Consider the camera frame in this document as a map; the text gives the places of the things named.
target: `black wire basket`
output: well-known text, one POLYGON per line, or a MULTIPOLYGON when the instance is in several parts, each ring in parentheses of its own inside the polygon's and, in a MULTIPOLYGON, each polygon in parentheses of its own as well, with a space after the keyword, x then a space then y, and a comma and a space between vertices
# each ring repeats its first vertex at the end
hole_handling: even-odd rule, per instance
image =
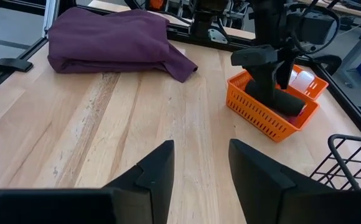
POLYGON ((361 190, 361 137, 335 134, 328 144, 330 154, 310 178, 333 189, 361 190))

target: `orange basket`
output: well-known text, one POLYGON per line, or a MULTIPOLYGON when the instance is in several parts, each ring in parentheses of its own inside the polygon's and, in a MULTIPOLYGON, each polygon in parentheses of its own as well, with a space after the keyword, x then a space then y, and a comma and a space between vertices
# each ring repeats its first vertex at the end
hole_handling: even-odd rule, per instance
POLYGON ((319 105, 314 100, 311 100, 309 96, 288 86, 285 92, 298 97, 306 104, 304 111, 295 118, 294 124, 291 124, 244 92, 247 83, 251 79, 252 77, 247 71, 230 78, 228 80, 226 104, 275 142, 280 142, 292 135, 292 133, 302 130, 319 108, 319 105))
MULTIPOLYGON (((294 65, 293 70, 297 73, 303 71, 303 69, 297 65, 294 65)), ((320 94, 322 94, 322 92, 327 88, 328 85, 329 84, 326 81, 315 76, 315 79, 308 86, 304 94, 310 97, 310 99, 312 100, 317 100, 320 94)))

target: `floor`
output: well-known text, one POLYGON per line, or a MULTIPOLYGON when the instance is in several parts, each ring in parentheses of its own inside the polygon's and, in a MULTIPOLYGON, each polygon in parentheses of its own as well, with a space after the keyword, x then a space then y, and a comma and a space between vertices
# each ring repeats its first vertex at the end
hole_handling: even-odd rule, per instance
MULTIPOLYGON (((108 2, 125 5, 123 0, 106 0, 108 2)), ((91 0, 77 0, 78 4, 88 5, 91 0)), ((0 8, 0 58, 17 57, 32 45, 42 33, 43 17, 23 12, 0 8)), ((245 20, 245 30, 253 32, 253 21, 245 20)), ((347 34, 340 34, 328 48, 320 54, 334 54, 344 58, 359 40, 361 29, 354 29, 347 34)), ((334 80, 339 84, 347 96, 358 106, 361 106, 361 77, 353 69, 361 63, 361 55, 350 65, 350 74, 357 86, 349 88, 344 80, 335 74, 334 80)))

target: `folded purple towel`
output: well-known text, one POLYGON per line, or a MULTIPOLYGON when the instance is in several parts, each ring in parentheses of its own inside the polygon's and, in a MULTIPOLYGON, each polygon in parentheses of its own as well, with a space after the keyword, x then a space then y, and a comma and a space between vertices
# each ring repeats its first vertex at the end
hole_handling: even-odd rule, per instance
POLYGON ((101 16, 74 7, 48 31, 48 61, 58 73, 158 68, 185 82, 197 66, 168 42, 168 23, 139 9, 101 16))

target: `black clamp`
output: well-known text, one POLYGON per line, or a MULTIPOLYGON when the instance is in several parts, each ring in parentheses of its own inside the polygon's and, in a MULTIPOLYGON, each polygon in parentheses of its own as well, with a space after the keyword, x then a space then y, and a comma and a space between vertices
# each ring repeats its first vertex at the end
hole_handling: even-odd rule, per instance
POLYGON ((17 58, 1 58, 0 72, 28 72, 34 65, 17 58))

